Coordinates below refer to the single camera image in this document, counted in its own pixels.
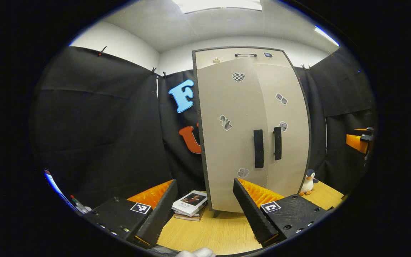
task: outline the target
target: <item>binder clip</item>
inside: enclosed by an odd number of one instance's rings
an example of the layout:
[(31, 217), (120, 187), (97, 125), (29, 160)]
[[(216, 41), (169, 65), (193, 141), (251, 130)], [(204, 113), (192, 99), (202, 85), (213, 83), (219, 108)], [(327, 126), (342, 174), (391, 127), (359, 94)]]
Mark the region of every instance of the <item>binder clip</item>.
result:
[(106, 49), (107, 46), (104, 46), (104, 48), (101, 50), (101, 52), (99, 52), (98, 57), (100, 57), (102, 55), (102, 52), (104, 52), (104, 49)]

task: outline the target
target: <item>stuffed penguin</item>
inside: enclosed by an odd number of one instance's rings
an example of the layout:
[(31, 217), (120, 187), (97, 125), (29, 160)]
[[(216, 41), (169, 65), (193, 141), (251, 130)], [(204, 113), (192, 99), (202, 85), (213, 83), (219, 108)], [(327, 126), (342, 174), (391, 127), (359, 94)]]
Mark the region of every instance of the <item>stuffed penguin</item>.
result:
[(302, 184), (299, 195), (303, 196), (304, 193), (306, 195), (311, 194), (314, 183), (318, 183), (318, 179), (315, 179), (315, 171), (313, 169), (309, 169), (305, 175), (304, 184)]

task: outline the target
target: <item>sticker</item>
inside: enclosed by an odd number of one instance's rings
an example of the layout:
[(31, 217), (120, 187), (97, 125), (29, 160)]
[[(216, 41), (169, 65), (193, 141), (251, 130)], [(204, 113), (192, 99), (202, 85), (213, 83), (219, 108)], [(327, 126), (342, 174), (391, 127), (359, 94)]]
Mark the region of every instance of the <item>sticker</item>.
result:
[(237, 82), (242, 81), (245, 78), (245, 74), (244, 73), (234, 73), (233, 74), (233, 79)]
[(220, 121), (222, 122), (222, 127), (224, 128), (224, 130), (228, 131), (230, 130), (233, 126), (230, 124), (231, 121), (225, 117), (224, 115), (220, 116)]
[(282, 122), (280, 122), (279, 127), (282, 128), (283, 132), (286, 132), (286, 130), (288, 129), (288, 124), (286, 122), (282, 121)]
[(150, 205), (144, 205), (143, 203), (136, 203), (131, 210), (143, 214), (147, 214), (148, 210), (150, 210)]
[(266, 213), (281, 209), (281, 207), (276, 202), (265, 203), (264, 205), (261, 205), (261, 207), (263, 207), (263, 210)]
[(277, 98), (278, 101), (282, 101), (283, 96), (281, 94), (277, 93), (275, 95), (275, 98)]
[(238, 177), (246, 177), (250, 174), (250, 171), (248, 169), (240, 168), (239, 171), (237, 172)]
[(288, 100), (286, 98), (284, 98), (281, 94), (277, 93), (275, 95), (275, 98), (277, 99), (277, 101), (281, 101), (282, 104), (286, 105)]

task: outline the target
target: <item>cabinet leg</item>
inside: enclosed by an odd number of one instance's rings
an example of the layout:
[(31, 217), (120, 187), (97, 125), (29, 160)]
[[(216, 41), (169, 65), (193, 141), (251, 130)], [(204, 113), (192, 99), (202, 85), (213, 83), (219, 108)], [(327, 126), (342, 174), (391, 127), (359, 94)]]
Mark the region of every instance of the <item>cabinet leg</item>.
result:
[(217, 218), (221, 211), (213, 211), (213, 217)]

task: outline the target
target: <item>cabinet door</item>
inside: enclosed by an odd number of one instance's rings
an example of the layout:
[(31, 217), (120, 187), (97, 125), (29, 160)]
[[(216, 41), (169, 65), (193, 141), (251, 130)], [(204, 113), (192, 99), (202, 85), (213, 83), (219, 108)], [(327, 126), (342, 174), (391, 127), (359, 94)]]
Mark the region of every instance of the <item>cabinet door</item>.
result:
[(201, 154), (210, 204), (214, 210), (242, 212), (233, 194), (233, 179), (239, 170), (247, 169), (244, 179), (262, 187), (266, 187), (268, 175), (266, 163), (263, 168), (255, 168), (253, 131), (263, 130), (264, 141), (269, 135), (264, 99), (251, 57), (197, 69), (197, 90)]
[[(296, 194), (304, 181), (309, 154), (310, 131), (304, 94), (291, 67), (256, 62), (253, 65), (263, 92), (270, 134), (264, 145), (271, 153), (267, 160), (267, 188), (283, 196)], [(287, 100), (286, 104), (277, 99), (277, 94)], [(281, 130), (281, 145), (278, 145), (281, 159), (276, 160), (273, 132), (281, 122), (285, 123)]]

